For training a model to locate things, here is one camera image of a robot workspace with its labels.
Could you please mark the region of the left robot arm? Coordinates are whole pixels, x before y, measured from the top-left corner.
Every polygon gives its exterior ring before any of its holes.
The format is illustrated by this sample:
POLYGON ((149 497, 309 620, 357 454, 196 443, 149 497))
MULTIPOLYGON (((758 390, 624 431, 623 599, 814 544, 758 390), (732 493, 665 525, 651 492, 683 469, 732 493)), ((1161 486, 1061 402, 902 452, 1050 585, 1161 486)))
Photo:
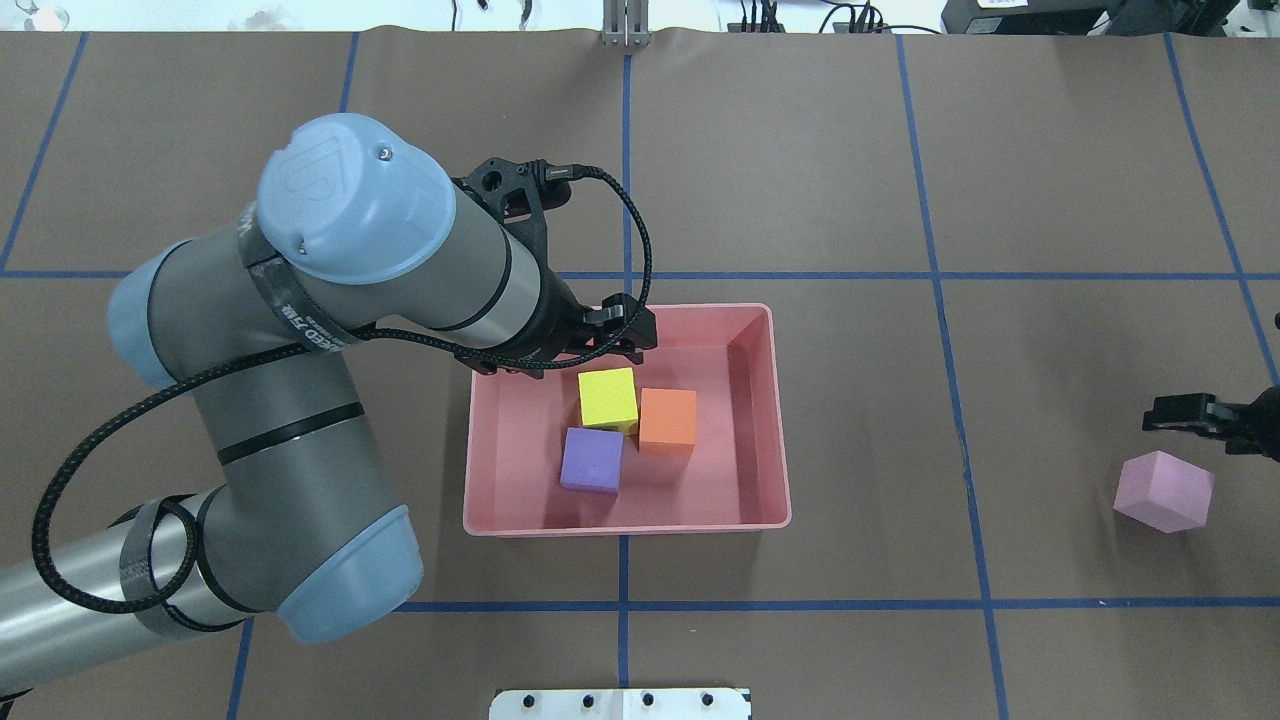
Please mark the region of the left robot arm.
POLYGON ((296 129, 255 200, 127 275, 108 306, 116 354, 152 393, 55 470, 29 559, 3 573, 3 707, 168 642, 275 614, 302 643, 357 632, 419 588, 422 560, 343 354, 438 348, 479 375, 539 379, 657 346, 652 240, 598 167, 493 158, 463 178, 371 117, 296 129), (545 213, 579 181, 620 197, 643 242, 637 296, 581 304, 550 269, 545 213), (141 503, 60 550, 52 515, 106 439, 191 397, 224 475, 141 503))

